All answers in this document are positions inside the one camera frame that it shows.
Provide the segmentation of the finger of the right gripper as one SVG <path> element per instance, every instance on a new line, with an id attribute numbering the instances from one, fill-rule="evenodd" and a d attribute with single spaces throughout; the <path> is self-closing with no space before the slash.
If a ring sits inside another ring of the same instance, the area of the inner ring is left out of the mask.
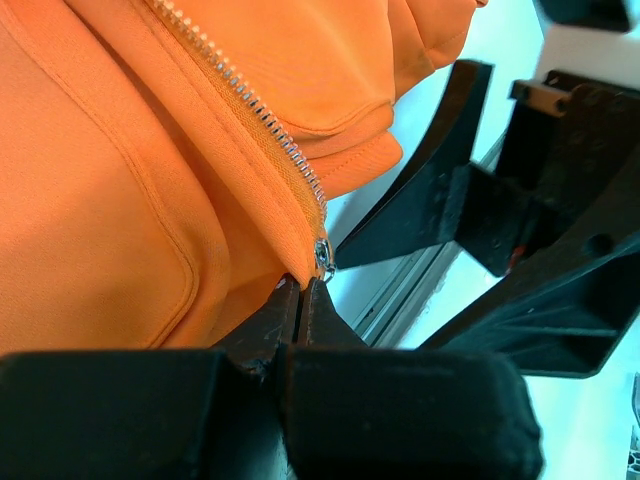
<path id="1" fill-rule="evenodd" d="M 507 356 L 524 375 L 596 375 L 639 314 L 639 238 L 564 242 L 500 280 L 422 344 Z"/>

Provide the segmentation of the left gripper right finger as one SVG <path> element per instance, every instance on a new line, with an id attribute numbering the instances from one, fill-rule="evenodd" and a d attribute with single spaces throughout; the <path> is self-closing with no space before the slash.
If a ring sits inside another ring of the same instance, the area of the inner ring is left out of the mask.
<path id="1" fill-rule="evenodd" d="M 287 453 L 300 479 L 536 479 L 544 465 L 509 360 L 370 348 L 318 280 L 287 351 Z"/>

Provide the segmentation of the orange zip jacket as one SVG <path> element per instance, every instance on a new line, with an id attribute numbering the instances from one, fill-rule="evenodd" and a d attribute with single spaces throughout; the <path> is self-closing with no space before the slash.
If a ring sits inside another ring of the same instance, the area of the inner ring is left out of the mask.
<path id="1" fill-rule="evenodd" d="M 5 1 L 1 350 L 209 347 L 332 261 L 328 201 L 477 1 Z"/>

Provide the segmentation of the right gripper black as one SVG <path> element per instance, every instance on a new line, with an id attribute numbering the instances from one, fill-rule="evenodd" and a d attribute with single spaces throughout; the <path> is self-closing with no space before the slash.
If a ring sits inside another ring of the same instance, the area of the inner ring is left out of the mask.
<path id="1" fill-rule="evenodd" d="M 339 268 L 454 242 L 503 276 L 557 240 L 638 145 L 638 89 L 551 70 L 512 84 L 514 109 L 489 171 L 471 153 L 492 70 L 455 62 L 415 152 L 336 248 Z"/>

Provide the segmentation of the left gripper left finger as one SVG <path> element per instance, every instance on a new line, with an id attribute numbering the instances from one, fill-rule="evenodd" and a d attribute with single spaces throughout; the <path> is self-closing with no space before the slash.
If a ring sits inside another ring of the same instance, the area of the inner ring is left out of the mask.
<path id="1" fill-rule="evenodd" d="M 209 349 L 21 352 L 1 360 L 5 479 L 283 479 L 274 364 L 299 286 Z"/>

